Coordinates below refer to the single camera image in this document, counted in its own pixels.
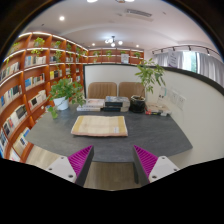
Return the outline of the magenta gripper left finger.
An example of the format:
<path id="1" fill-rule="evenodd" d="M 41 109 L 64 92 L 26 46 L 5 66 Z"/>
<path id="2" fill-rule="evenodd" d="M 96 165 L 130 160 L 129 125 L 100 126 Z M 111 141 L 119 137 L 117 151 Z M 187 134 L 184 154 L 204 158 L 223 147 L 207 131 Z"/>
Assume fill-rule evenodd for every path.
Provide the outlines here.
<path id="1" fill-rule="evenodd" d="M 60 156 L 46 170 L 65 180 L 83 186 L 94 156 L 94 146 L 85 147 L 66 157 Z"/>

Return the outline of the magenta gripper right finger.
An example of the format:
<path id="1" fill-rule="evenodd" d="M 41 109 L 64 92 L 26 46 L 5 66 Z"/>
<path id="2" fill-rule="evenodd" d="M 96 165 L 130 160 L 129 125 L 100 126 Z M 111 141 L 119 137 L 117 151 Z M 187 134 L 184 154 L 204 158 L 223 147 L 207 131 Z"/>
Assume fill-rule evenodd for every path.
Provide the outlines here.
<path id="1" fill-rule="evenodd" d="M 179 168 L 166 156 L 155 156 L 139 147 L 133 147 L 135 180 L 147 185 L 165 176 L 175 173 Z"/>

